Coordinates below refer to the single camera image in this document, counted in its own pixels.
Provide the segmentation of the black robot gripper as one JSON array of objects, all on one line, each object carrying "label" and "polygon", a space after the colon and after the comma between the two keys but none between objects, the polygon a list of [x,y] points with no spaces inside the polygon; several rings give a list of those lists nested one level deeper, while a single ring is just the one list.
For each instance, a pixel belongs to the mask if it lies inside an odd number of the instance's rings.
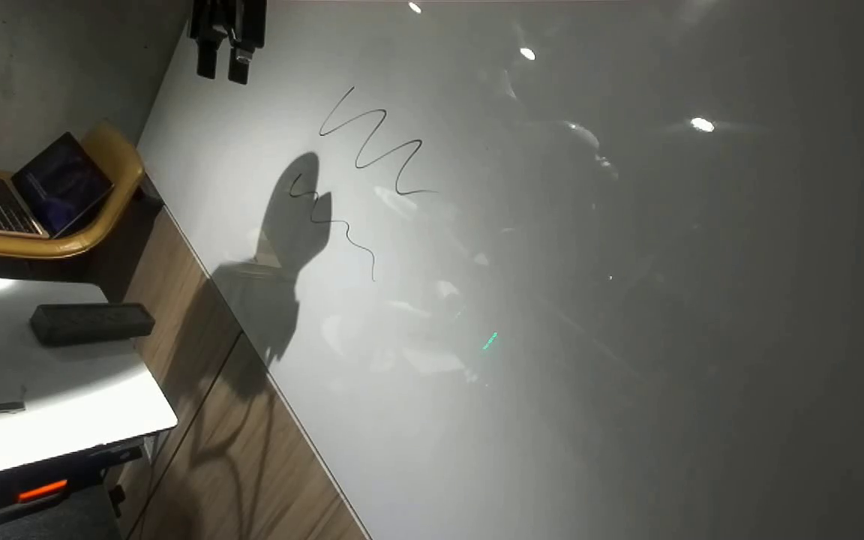
[{"label": "black robot gripper", "polygon": [[246,83],[253,49],[264,44],[268,0],[196,0],[189,37],[197,40],[197,76],[215,78],[220,42],[232,40],[229,81]]}]

